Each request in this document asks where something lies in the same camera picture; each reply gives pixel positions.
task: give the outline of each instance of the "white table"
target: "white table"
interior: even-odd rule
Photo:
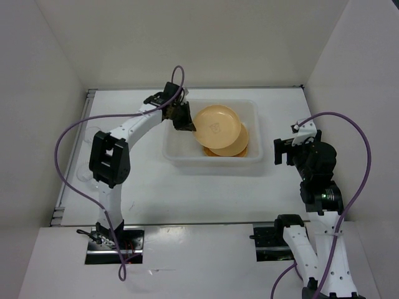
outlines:
[[[97,91],[87,115],[134,113],[157,90]],[[166,160],[161,146],[166,123],[146,134],[132,149],[132,170],[122,191],[126,224],[189,224],[273,221],[278,214],[307,219],[299,194],[300,177],[293,167],[274,165],[273,140],[290,138],[290,125],[310,115],[301,88],[191,89],[195,99],[246,99],[257,103],[264,159],[248,168],[231,168],[220,175],[211,168],[177,168]],[[103,131],[124,119],[92,120],[88,127]],[[77,179],[78,167],[89,161],[90,144],[82,142],[72,160],[69,181],[94,198],[97,192]],[[94,225],[98,209],[66,188],[62,225]]]
[[[84,265],[87,237],[77,228],[40,230],[19,299],[270,298],[274,281],[292,264],[256,262],[251,224],[150,226],[145,227],[143,264],[129,265],[122,283],[118,265]],[[344,222],[344,229],[358,291],[380,299],[355,223]],[[291,271],[275,299],[300,299],[301,290]]]

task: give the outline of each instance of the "stacked plates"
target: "stacked plates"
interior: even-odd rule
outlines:
[[[194,118],[194,136],[203,145],[206,156],[245,157],[248,131],[238,115],[229,107],[211,105]]]

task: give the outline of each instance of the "plate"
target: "plate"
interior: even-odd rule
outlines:
[[[236,139],[236,141],[232,143],[232,145],[229,145],[226,148],[221,148],[221,149],[210,148],[210,150],[222,157],[232,157],[242,152],[244,148],[247,147],[248,141],[249,141],[248,131],[246,127],[243,124],[241,124],[240,134]]]
[[[232,145],[241,132],[237,113],[223,105],[211,105],[197,113],[194,120],[197,141],[215,150]]]

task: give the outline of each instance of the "white plastic bin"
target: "white plastic bin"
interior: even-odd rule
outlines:
[[[248,153],[245,158],[208,157],[192,132],[176,131],[171,121],[166,126],[162,153],[177,166],[248,166],[263,158],[263,148],[257,105],[250,100],[188,100],[191,116],[209,105],[226,105],[239,116],[249,133]]]

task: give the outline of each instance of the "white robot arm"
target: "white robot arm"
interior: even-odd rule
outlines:
[[[99,211],[96,233],[110,247],[115,242],[123,241],[122,183],[130,173],[129,152],[133,145],[163,120],[172,120],[176,130],[195,131],[190,105],[184,99],[187,91],[180,89],[180,94],[175,96],[179,88],[171,82],[166,83],[163,92],[158,92],[144,101],[138,116],[129,118],[108,133],[99,131],[94,136],[89,169],[93,172],[94,179],[99,182],[99,201],[109,214],[117,240],[112,238],[103,209]]]
[[[335,226],[344,204],[340,189],[331,180],[337,155],[334,148],[321,142],[321,131],[316,130],[312,121],[300,128],[292,126],[292,130],[296,133],[295,138],[274,140],[275,164],[281,164],[282,154],[286,153],[287,164],[295,166],[302,178],[300,195],[314,228],[317,255],[300,216],[279,215],[275,227],[290,247],[303,277],[302,299],[311,299],[327,266],[336,235]],[[341,229],[336,235],[334,257],[319,299],[364,299],[353,283],[342,233]]]
[[[152,109],[154,109],[153,105],[143,104],[138,112],[143,113]],[[111,137],[118,140],[124,139],[128,144],[128,150],[130,152],[133,145],[154,126],[159,125],[162,120],[162,110],[157,110],[150,114],[129,118],[125,123],[111,130],[109,133]],[[99,198],[100,203],[110,215],[112,226],[119,227],[123,222],[120,206],[122,200],[122,184],[117,184],[113,188],[110,188],[107,183],[99,181]],[[109,229],[109,223],[102,209],[99,210],[99,219],[97,223],[103,228]]]

